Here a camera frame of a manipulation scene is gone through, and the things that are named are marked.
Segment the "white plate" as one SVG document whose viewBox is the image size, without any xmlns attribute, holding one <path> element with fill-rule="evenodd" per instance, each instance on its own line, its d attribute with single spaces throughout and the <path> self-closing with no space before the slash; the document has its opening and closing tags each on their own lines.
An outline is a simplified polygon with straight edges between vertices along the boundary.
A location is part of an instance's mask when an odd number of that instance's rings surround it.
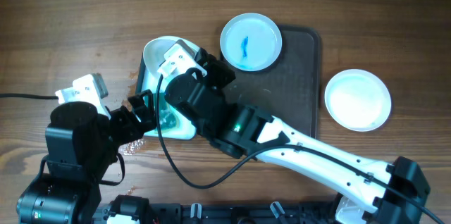
<svg viewBox="0 0 451 224">
<path fill-rule="evenodd" d="M 278 26 L 259 13 L 243 13 L 229 20 L 220 36 L 224 59 L 233 67 L 257 72 L 279 57 L 283 40 Z"/>
<path fill-rule="evenodd" d="M 326 109 L 348 130 L 369 132 L 387 122 L 392 99 L 384 82 L 373 73 L 348 69 L 334 75 L 324 90 Z"/>
<path fill-rule="evenodd" d="M 196 61 L 200 58 L 197 55 L 199 50 L 196 44 L 181 37 L 162 36 L 150 41 L 142 54 L 145 66 L 142 89 L 155 90 L 159 78 L 163 76 L 161 88 L 165 90 L 172 79 L 191 68 L 199 69 L 206 77 L 207 71 Z"/>
</svg>

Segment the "green yellow sponge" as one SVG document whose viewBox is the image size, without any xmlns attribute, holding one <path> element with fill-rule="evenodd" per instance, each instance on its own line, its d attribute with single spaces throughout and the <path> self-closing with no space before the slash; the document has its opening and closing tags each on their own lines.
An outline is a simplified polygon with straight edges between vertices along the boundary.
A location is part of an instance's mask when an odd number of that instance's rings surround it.
<svg viewBox="0 0 451 224">
<path fill-rule="evenodd" d="M 161 108 L 159 120 L 162 130 L 174 130 L 180 125 L 180 119 L 172 108 Z"/>
</svg>

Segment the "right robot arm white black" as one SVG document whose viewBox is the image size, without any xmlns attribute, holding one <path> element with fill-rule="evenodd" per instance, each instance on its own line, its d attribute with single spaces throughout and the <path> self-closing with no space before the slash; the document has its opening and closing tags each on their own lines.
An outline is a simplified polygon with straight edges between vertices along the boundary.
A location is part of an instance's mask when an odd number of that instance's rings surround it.
<svg viewBox="0 0 451 224">
<path fill-rule="evenodd" d="M 297 171 L 341 196 L 339 223 L 418 223 L 430 187 L 408 158 L 362 158 L 320 142 L 256 106 L 229 104 L 223 88 L 235 74 L 204 50 L 177 40 L 158 64 L 166 102 L 211 145 L 241 162 L 256 158 Z"/>
</svg>

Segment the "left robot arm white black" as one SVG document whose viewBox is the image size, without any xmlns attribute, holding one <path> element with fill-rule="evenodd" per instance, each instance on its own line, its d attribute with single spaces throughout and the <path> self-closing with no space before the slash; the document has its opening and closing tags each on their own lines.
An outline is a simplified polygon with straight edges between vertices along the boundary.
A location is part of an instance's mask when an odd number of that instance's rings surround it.
<svg viewBox="0 0 451 224">
<path fill-rule="evenodd" d="M 99 73 L 73 81 L 55 93 L 58 106 L 45 130 L 48 154 L 16 206 L 19 223 L 90 223 L 100 201 L 108 167 L 124 160 L 120 146 L 156 128 L 152 92 L 129 97 L 132 106 L 109 110 L 101 100 L 108 90 Z"/>
</svg>

